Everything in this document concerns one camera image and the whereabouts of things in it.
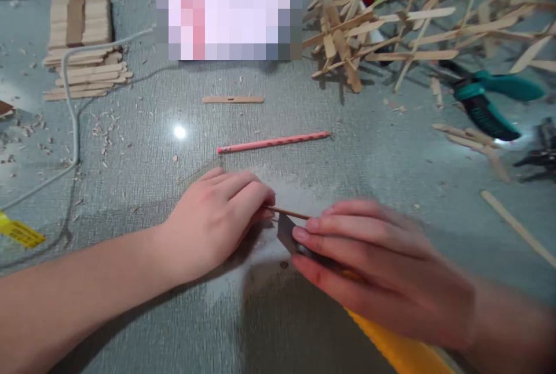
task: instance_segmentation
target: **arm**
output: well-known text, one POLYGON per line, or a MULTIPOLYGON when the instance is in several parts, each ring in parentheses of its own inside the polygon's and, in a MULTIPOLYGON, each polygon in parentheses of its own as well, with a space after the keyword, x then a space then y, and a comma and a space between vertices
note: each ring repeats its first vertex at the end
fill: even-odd
POLYGON ((47 372, 103 323, 213 270, 264 203, 274 192, 255 175, 216 168, 165 223, 0 279, 2 373, 47 372))
POLYGON ((395 211, 374 201, 344 201, 293 235, 363 280, 348 280, 304 256, 292 258, 311 283, 348 309, 460 351, 485 374, 554 370, 556 309, 468 277, 395 211))
POLYGON ((515 290, 476 279, 477 332, 463 355, 488 374, 556 370, 556 310, 515 290))

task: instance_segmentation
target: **hand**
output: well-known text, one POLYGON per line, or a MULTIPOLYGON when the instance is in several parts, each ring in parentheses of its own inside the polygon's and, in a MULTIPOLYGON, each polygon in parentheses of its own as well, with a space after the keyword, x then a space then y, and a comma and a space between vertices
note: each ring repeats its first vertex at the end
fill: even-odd
POLYGON ((460 350, 471 345, 473 284, 409 219, 375 201, 349 200, 296 227, 293 235, 360 277, 350 280, 305 256, 292 258, 311 283, 343 306, 410 338, 460 350))
POLYGON ((195 280, 223 263, 251 225, 273 216, 274 191, 248 171, 215 168, 191 185, 158 231, 177 283, 195 280))

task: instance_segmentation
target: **right hand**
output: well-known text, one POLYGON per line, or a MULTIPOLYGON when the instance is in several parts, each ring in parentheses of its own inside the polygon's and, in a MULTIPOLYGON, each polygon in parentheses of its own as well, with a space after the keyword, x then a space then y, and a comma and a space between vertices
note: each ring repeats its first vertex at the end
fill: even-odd
POLYGON ((473 284, 409 219, 376 201, 342 201, 293 236, 360 277, 350 280, 293 256, 295 267, 341 305, 410 338, 458 350, 471 345, 473 284))

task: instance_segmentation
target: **pink pencil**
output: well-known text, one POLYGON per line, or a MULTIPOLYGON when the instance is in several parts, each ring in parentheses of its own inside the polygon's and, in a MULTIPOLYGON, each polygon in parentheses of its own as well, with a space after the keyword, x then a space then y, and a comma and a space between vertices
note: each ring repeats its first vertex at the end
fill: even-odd
POLYGON ((217 151, 218 154, 223 154, 227 152, 245 151, 248 149, 264 148, 268 146, 293 144, 295 142, 320 140, 322 138, 329 137, 330 135, 331 134, 328 132, 314 133, 314 134, 307 134, 307 135, 296 135, 294 137, 275 138, 273 140, 248 142, 247 144, 237 144, 237 145, 230 145, 227 147, 219 147, 217 151))

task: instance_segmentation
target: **white cable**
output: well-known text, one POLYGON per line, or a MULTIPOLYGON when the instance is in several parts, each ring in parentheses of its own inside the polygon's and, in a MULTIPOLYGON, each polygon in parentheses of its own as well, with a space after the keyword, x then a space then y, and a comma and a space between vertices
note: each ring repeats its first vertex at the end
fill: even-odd
POLYGON ((140 31, 136 34, 133 34, 133 35, 127 37, 127 38, 122 38, 121 40, 118 40, 118 41, 115 41, 115 42, 112 42, 112 43, 99 44, 99 45, 95 45, 95 46, 76 47, 76 48, 69 49, 68 51, 66 51, 66 53, 64 54, 64 57, 62 58, 62 79, 64 81, 65 99, 66 99, 66 102, 68 103, 69 114, 71 116, 71 122, 72 122, 72 125, 73 125, 74 159, 72 160, 69 167, 66 168, 64 171, 61 171, 60 173, 56 174, 54 177, 49 178, 47 181, 38 185, 36 188, 34 188, 34 189, 28 191, 27 193, 25 193, 24 195, 18 197, 16 200, 11 201, 10 203, 1 206, 0 210, 5 211, 7 209, 10 209, 10 208, 14 207, 16 204, 19 204, 22 201, 27 200, 29 197, 34 195, 39 190, 44 189, 48 185, 50 185, 53 182, 55 182, 56 180, 58 180, 63 175, 68 174, 79 163, 79 120, 77 118, 77 115, 75 114, 74 106, 71 104, 70 84, 69 84, 69 81, 68 81, 68 66, 67 66, 69 57, 72 54, 83 52, 83 51, 103 50, 103 49, 110 48, 110 47, 120 46, 120 45, 125 44, 126 42, 129 42, 131 40, 139 38, 143 35, 150 34, 152 32, 154 32, 154 29, 149 28, 147 30, 140 31))

